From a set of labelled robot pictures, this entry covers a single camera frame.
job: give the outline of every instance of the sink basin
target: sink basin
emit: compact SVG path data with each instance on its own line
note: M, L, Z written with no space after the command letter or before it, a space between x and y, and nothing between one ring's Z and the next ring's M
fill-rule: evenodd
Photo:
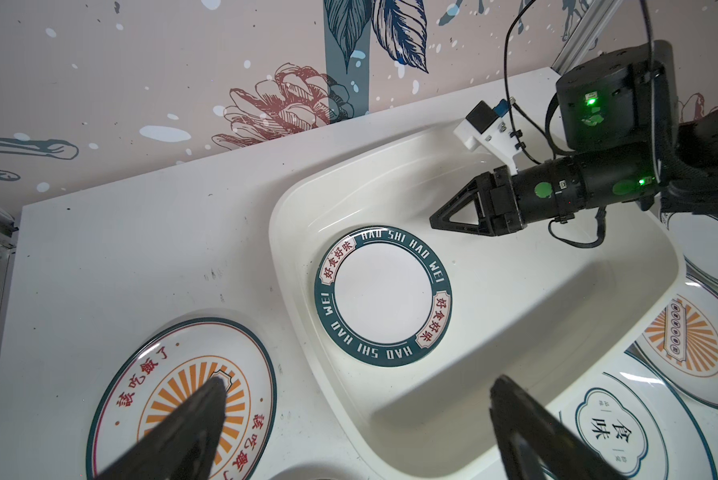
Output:
M271 216L271 250L306 358L363 459L385 478L470 478L499 461L489 388L501 373L557 411L670 301L681 253L652 215L609 206L604 244L579 250L546 222L486 237L432 230L428 217L472 177L500 166L470 153L453 125L384 145L301 181ZM528 142L532 150L533 143ZM346 354L316 312L326 249L366 225L403 229L432 247L453 293L447 334L394 368ZM557 235L593 241L594 212Z

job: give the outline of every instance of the leaf illustration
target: leaf illustration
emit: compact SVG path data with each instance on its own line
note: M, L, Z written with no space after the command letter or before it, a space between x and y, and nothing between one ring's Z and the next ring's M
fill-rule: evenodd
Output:
M327 26L343 52L348 71L348 60L372 13L371 0L325 0Z
M393 60L428 73L423 0L373 0L372 27Z

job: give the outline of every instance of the plate with chinese text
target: plate with chinese text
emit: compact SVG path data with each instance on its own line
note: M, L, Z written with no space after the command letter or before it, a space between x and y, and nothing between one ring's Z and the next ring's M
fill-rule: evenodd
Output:
M663 214L690 266L718 286L718 216Z
M706 438L679 394L629 353L559 418L626 478L717 478Z
M677 387L718 408L718 293L712 288L688 275L636 345Z
M258 337L237 322L199 318L147 341L108 385L87 441L88 478L99 475L212 377L225 385L226 409L210 478L249 477L275 417L271 359Z
M392 226L365 226L334 242L319 265L314 298L330 338L375 366L426 356L444 337L452 312L439 257Z

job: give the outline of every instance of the orange sunburst pattern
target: orange sunburst pattern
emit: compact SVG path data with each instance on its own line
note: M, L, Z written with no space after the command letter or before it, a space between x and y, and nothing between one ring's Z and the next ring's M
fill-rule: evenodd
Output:
M666 351L666 310L663 310L642 333L653 350L674 368L692 376L708 377L718 373L718 335L709 319L683 296L674 302L684 309L686 334L682 339L683 359Z
M226 387L226 409L210 478L233 458L249 424L249 387L245 376L233 362L218 356L202 356L181 364L153 391L138 425L140 440L213 376L220 378Z

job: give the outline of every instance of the white countertop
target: white countertop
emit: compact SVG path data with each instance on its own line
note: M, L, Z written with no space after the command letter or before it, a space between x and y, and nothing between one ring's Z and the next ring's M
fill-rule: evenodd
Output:
M550 98L557 78L521 74L511 93L541 120L546 104L523 93ZM165 324L202 314L245 324L275 366L277 416L255 478L377 478L297 345L268 220L298 180L503 96L503 81L483 84L26 206L0 355L0 478L85 478L114 374Z

